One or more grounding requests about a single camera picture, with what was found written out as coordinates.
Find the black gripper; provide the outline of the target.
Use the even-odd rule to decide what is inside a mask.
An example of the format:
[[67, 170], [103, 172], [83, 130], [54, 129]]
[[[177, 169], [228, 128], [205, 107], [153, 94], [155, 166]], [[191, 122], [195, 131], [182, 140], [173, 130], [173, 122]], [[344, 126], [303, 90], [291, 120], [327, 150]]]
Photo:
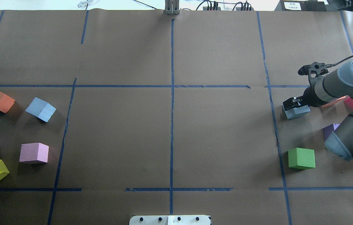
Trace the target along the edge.
[[322, 100], [316, 95], [313, 87], [305, 89], [304, 93], [299, 97], [291, 97], [283, 102], [284, 111], [289, 111], [294, 108], [300, 108], [303, 106], [309, 107], [321, 107]]

